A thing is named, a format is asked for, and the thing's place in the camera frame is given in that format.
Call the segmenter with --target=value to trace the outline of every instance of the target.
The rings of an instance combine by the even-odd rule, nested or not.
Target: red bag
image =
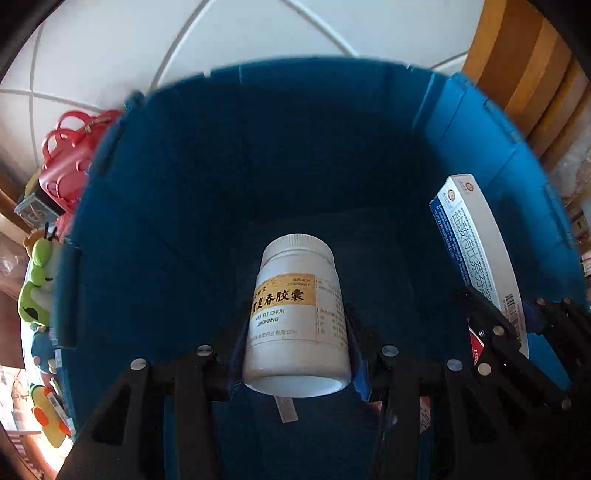
[[[41,150],[45,163],[39,185],[66,212],[74,213],[76,210],[96,146],[119,114],[118,110],[108,110],[99,116],[75,110],[66,112],[58,120],[56,129],[43,140]],[[68,117],[78,118],[84,125],[77,131],[62,128],[61,124]],[[49,140],[52,138],[56,146],[50,152]]]

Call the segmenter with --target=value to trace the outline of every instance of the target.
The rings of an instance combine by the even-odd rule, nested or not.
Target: pill bottle
[[[339,277],[332,251],[303,233],[272,241],[262,255],[242,372],[278,397],[318,397],[351,380]]]

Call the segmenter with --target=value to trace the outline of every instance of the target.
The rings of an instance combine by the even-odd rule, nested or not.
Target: white tile floor
[[[66,0],[0,83],[0,161],[24,183],[63,112],[249,60],[374,57],[451,74],[482,1]]]

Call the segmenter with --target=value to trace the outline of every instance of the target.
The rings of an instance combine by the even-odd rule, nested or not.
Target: green plush toy
[[[31,255],[30,269],[18,296],[18,314],[27,323],[45,327],[50,324],[53,283],[57,271],[60,244],[54,241],[55,231],[38,239]]]

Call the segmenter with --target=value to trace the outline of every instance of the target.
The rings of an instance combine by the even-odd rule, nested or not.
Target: yellow label
[[[262,309],[283,305],[316,306],[315,276],[302,273],[278,275],[259,285],[252,301],[251,315]]]

